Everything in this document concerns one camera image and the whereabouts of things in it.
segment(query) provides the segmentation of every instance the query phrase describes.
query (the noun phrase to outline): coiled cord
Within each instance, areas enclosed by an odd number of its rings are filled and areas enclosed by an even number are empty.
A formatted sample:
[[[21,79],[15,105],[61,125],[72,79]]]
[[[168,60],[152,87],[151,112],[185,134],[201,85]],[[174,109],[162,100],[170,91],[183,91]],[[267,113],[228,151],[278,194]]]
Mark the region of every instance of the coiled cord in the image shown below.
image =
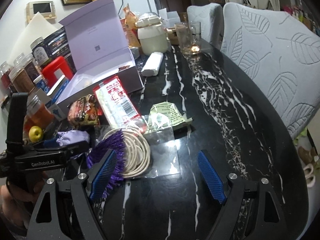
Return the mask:
[[[125,143],[125,164],[122,175],[125,179],[136,177],[147,170],[150,165],[150,146],[135,127],[113,129],[103,139],[122,129]]]

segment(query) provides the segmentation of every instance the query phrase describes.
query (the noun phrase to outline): white refrigerator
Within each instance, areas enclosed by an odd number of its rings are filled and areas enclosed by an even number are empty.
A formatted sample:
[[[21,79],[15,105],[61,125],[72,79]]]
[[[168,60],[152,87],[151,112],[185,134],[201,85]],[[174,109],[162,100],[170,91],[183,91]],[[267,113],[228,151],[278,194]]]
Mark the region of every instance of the white refrigerator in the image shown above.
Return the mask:
[[[123,8],[129,4],[130,11],[137,15],[147,12],[154,12],[158,14],[155,0],[113,0],[116,6],[117,13],[120,10],[119,16],[124,18]]]

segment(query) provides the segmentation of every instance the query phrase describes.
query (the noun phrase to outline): human hand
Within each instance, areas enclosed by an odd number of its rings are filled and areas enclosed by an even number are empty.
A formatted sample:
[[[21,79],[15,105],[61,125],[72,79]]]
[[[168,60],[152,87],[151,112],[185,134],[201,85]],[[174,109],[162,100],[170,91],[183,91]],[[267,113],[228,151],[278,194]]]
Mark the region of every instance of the human hand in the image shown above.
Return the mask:
[[[45,179],[48,178],[44,172],[42,176]],[[37,202],[44,184],[45,182],[43,179],[40,182],[36,183],[33,188],[34,193],[32,194],[8,182],[11,194],[16,200],[20,200],[23,202],[32,202],[33,204]],[[3,200],[2,211],[4,216],[15,225],[23,227],[24,221],[27,219],[26,213],[17,205],[16,201],[10,195],[6,185],[1,186],[1,195]]]

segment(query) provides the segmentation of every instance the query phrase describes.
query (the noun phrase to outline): red container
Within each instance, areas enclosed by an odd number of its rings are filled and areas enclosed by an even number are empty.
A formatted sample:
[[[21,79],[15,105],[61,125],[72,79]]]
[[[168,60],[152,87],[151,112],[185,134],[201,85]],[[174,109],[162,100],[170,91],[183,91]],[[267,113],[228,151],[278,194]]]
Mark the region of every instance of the red container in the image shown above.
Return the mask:
[[[48,81],[48,86],[52,88],[58,81],[55,72],[61,70],[68,80],[73,78],[73,73],[64,59],[64,57],[57,57],[54,61],[50,62],[43,70],[42,74]]]

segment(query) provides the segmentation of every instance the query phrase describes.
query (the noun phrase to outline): white ceramic jar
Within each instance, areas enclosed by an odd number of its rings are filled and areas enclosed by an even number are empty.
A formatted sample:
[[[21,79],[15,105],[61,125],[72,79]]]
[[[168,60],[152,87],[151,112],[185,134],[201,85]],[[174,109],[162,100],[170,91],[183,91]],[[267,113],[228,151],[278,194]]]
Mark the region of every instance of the white ceramic jar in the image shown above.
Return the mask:
[[[153,52],[165,53],[168,50],[167,36],[158,15],[152,12],[142,14],[136,26],[144,54],[150,56]]]

